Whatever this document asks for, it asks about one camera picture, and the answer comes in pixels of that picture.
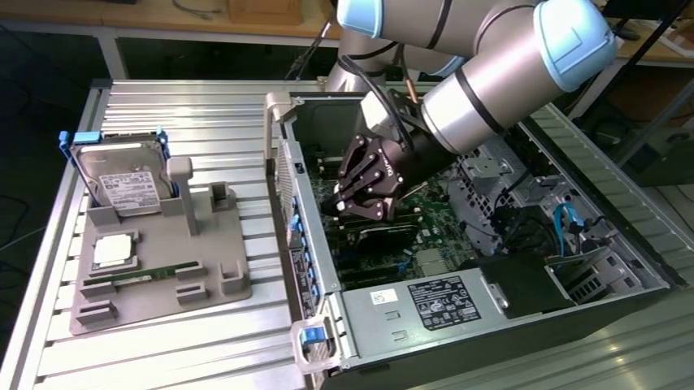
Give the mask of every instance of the motherboard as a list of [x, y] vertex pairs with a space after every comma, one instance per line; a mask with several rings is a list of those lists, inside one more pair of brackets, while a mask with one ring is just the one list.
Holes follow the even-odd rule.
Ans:
[[[319, 207], [332, 195], [339, 163], [336, 158], [310, 163]], [[392, 221], [323, 215], [322, 222], [347, 290], [444, 274], [478, 257], [448, 205], [446, 189], [434, 179], [403, 196]]]

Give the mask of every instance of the hard drive label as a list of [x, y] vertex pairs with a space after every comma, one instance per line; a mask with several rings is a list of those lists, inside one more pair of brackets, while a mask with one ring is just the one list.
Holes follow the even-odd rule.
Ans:
[[482, 318], [459, 276], [407, 286], [422, 323], [430, 331]]
[[150, 171], [103, 175], [99, 180], [116, 210], [159, 206], [159, 194]]

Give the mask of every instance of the table leg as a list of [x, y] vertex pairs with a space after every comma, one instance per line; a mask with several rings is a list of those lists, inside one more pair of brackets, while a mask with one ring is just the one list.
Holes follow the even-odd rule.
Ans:
[[119, 38], [112, 28], [104, 28], [96, 35], [104, 62], [108, 67], [108, 74], [115, 80], [128, 79], [128, 69], [126, 68], [123, 55], [120, 54]]
[[571, 112], [569, 113], [569, 119], [578, 118], [583, 115], [587, 108], [593, 105], [595, 100], [599, 97], [599, 94], [605, 91], [605, 87], [610, 83], [611, 79], [615, 77], [615, 74], [619, 72], [619, 69], [627, 63], [623, 59], [617, 59], [615, 62], [599, 73], [595, 81], [587, 87], [583, 96], [581, 97], [578, 103], [575, 104]]

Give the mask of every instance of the light blue joint cap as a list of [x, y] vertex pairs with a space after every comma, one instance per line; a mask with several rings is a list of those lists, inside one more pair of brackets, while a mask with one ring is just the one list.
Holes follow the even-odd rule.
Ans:
[[378, 38], [383, 26], [383, 0], [339, 0], [338, 22], [344, 28]]
[[462, 57], [452, 57], [448, 63], [434, 73], [430, 73], [430, 76], [440, 76], [446, 77], [451, 73], [454, 73], [466, 63], [466, 59]]
[[549, 0], [535, 8], [542, 59], [559, 88], [574, 91], [610, 65], [615, 36], [590, 0]]

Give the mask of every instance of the hard drive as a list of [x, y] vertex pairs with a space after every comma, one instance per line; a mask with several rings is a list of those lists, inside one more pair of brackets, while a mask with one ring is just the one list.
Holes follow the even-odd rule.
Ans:
[[175, 196], [166, 174], [166, 134], [108, 135], [76, 133], [69, 154], [96, 206], [114, 206], [120, 216], [162, 210]]

